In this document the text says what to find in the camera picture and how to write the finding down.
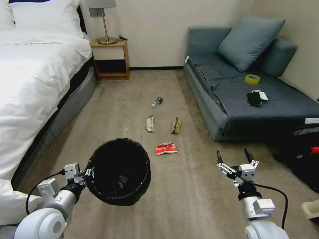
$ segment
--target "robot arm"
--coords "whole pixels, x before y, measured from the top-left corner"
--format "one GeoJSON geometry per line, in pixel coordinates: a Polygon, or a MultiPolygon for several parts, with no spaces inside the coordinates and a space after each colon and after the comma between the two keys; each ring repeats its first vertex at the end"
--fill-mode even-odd
{"type": "Polygon", "coordinates": [[[71,222],[74,205],[86,186],[90,171],[80,172],[78,164],[64,167],[66,186],[59,188],[56,179],[47,179],[38,184],[45,202],[43,208],[25,217],[19,224],[14,239],[59,239],[71,222]]]}
{"type": "Polygon", "coordinates": [[[271,199],[262,199],[262,195],[254,186],[258,161],[244,148],[249,164],[229,167],[223,163],[217,151],[217,167],[228,178],[233,180],[238,188],[238,199],[242,204],[242,211],[248,226],[245,228],[247,239],[289,239],[287,233],[275,223],[264,220],[271,217],[275,205],[271,199]]]}

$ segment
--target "floor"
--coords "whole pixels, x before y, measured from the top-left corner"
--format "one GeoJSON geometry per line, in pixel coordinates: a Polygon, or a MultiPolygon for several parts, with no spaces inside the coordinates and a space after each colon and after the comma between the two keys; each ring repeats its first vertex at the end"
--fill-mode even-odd
{"type": "MultiPolygon", "coordinates": [[[[84,169],[99,145],[117,137],[140,142],[147,151],[150,187],[130,207],[104,204],[84,190],[66,239],[244,238],[246,223],[238,191],[216,166],[217,149],[226,164],[245,163],[243,147],[260,161],[256,181],[288,195],[290,239],[319,237],[319,226],[306,219],[300,207],[302,202],[318,199],[318,194],[275,161],[263,144],[213,142],[181,70],[133,71],[129,81],[99,82],[88,104],[39,160],[24,190],[65,164],[77,162],[84,169]],[[153,109],[158,96],[163,103],[153,109]],[[154,133],[145,130],[150,115],[154,133]],[[169,133],[176,116],[182,123],[180,135],[169,133]],[[175,142],[178,153],[155,156],[155,147],[168,141],[175,142]]],[[[57,179],[62,186],[62,176],[57,179]]],[[[273,199],[277,206],[273,221],[280,225],[283,196],[267,189],[259,192],[273,199]]]]}

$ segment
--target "gray sofa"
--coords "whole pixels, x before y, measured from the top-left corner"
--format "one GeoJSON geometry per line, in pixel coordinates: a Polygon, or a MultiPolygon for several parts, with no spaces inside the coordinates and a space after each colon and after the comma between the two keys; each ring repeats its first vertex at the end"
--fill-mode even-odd
{"type": "Polygon", "coordinates": [[[247,72],[239,73],[216,53],[230,30],[188,30],[184,72],[214,141],[271,140],[302,126],[305,118],[319,118],[319,104],[278,79],[296,50],[294,44],[276,38],[247,72]],[[246,74],[260,76],[260,83],[245,83],[246,74]],[[268,103],[249,106],[246,94],[254,89],[264,91],[268,103]]]}

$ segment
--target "beige wall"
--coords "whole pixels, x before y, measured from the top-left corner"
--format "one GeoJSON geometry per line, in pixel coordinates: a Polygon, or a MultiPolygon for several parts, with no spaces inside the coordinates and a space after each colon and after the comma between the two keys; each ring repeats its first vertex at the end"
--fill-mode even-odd
{"type": "Polygon", "coordinates": [[[319,0],[256,0],[252,15],[286,19],[280,35],[298,46],[283,79],[319,96],[319,0]]]}
{"type": "MultiPolygon", "coordinates": [[[[254,0],[117,0],[106,9],[110,36],[128,38],[131,67],[182,66],[189,26],[231,26],[250,14],[254,0]]],[[[91,18],[85,0],[81,9],[88,35],[104,35],[101,18],[91,18]]]]}

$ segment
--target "sofa cushion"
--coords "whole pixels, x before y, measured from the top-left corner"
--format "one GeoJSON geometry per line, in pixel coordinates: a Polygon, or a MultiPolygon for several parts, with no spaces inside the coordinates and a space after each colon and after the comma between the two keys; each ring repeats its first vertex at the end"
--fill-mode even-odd
{"type": "Polygon", "coordinates": [[[270,76],[281,77],[296,49],[292,42],[276,38],[254,63],[254,67],[270,76]]]}
{"type": "Polygon", "coordinates": [[[239,72],[246,71],[275,39],[283,19],[243,16],[217,49],[239,72]]]}
{"type": "Polygon", "coordinates": [[[198,81],[206,83],[201,83],[203,88],[211,90],[213,101],[227,114],[224,136],[286,133],[303,125],[305,118],[319,118],[319,105],[314,100],[279,79],[260,71],[239,73],[216,54],[188,61],[194,65],[195,76],[201,78],[198,81]],[[247,84],[246,74],[260,76],[259,84],[247,84]],[[249,106],[246,94],[252,90],[264,91],[269,101],[249,106]]]}

